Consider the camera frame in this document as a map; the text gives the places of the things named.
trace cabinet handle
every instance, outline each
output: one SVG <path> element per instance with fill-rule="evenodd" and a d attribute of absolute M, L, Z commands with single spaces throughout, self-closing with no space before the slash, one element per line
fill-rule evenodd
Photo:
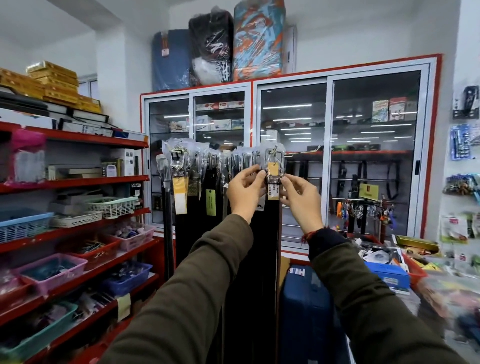
<path fill-rule="evenodd" d="M 419 173 L 420 173 L 420 161 L 417 160 L 415 162 L 415 175 L 418 176 Z"/>

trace green tag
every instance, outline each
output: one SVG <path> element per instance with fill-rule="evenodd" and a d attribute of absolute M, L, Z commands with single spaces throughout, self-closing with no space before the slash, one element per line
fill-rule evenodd
<path fill-rule="evenodd" d="M 207 215 L 216 216 L 215 190 L 206 190 Z"/>

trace hand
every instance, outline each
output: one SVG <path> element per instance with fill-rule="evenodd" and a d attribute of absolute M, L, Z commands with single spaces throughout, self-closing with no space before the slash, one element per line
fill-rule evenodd
<path fill-rule="evenodd" d="M 322 198 L 317 188 L 303 178 L 284 174 L 284 188 L 280 191 L 281 202 L 290 207 L 293 217 L 300 224 L 304 234 L 324 227 L 320 207 Z"/>
<path fill-rule="evenodd" d="M 266 172 L 259 171 L 260 166 L 255 164 L 242 170 L 228 184 L 227 197 L 230 201 L 232 214 L 242 216 L 250 224 L 253 213 L 258 205 L 258 200 L 264 193 Z"/>

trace plastic-wrapped bundle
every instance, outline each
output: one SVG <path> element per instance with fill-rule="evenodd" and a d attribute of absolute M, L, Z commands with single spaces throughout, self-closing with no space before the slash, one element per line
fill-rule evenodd
<path fill-rule="evenodd" d="M 178 90 L 191 86 L 188 29 L 155 34 L 152 42 L 153 90 Z"/>
<path fill-rule="evenodd" d="M 235 6 L 233 80 L 282 72 L 283 0 L 243 0 Z"/>
<path fill-rule="evenodd" d="M 192 43 L 192 74 L 201 85 L 232 80 L 233 18 L 214 7 L 188 22 Z"/>

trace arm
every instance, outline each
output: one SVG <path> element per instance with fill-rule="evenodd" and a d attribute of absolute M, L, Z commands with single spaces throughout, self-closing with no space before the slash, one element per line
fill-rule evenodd
<path fill-rule="evenodd" d="M 203 364 L 227 288 L 252 243 L 239 215 L 206 232 L 100 364 Z"/>
<path fill-rule="evenodd" d="M 358 363 L 465 363 L 370 272 L 351 243 L 323 229 L 315 186 L 288 174 L 282 183 L 282 203 L 305 234 L 316 231 L 308 239 L 308 257 L 333 297 Z"/>

